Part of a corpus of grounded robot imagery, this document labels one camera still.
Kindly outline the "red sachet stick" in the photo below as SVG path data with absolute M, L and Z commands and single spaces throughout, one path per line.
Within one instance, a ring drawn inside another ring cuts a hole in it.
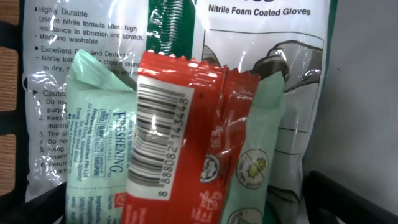
M 123 223 L 217 223 L 260 76 L 143 53 Z

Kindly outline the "mint green wipes packet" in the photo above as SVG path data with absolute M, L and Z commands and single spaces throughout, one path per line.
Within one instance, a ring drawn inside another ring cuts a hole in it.
M 246 137 L 217 223 L 244 202 L 237 223 L 262 222 L 267 153 L 284 110 L 284 69 L 264 62 L 248 72 L 260 81 L 246 121 Z M 84 50 L 66 77 L 68 111 L 67 223 L 123 223 L 137 115 L 137 81 L 124 82 Z

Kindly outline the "green white gloves packet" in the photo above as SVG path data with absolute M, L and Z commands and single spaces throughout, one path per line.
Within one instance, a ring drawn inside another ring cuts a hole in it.
M 136 85 L 143 53 L 220 67 L 284 69 L 284 110 L 269 165 L 262 222 L 295 223 L 302 158 L 328 63 L 336 1 L 26 1 L 23 84 L 29 173 L 25 200 L 41 223 L 65 222 L 68 175 L 66 77 L 84 50 Z

